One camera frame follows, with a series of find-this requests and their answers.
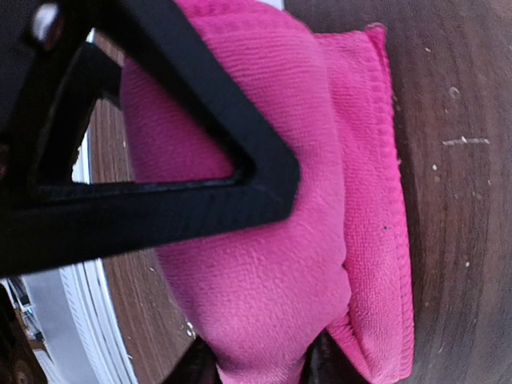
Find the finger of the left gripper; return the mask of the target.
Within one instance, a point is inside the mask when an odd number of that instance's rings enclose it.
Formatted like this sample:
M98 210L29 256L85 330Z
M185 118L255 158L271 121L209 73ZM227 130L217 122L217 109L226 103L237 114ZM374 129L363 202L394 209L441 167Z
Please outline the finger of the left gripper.
M71 179L97 100L119 102L124 49L236 165L231 178L83 184ZM173 1L1 4L1 275L281 221L298 160Z

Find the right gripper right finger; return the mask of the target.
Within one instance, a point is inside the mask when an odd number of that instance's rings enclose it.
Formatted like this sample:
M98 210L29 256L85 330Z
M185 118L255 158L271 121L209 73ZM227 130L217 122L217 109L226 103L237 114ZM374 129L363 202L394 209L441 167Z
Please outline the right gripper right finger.
M323 330L306 352L300 383L367 384L328 330Z

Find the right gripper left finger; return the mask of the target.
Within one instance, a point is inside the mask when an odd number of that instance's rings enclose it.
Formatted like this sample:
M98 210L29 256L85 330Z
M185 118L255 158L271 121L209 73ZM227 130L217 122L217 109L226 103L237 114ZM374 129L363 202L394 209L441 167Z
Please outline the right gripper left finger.
M216 357L200 337L189 345L162 384L220 384Z

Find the pink towel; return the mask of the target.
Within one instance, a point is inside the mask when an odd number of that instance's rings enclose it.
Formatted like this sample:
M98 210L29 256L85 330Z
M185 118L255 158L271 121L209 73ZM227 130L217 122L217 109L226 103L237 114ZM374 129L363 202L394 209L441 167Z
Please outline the pink towel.
M328 330L368 383L407 378L414 308L386 28L316 34L260 1L181 1L301 166L282 222L157 248L221 383L300 383Z

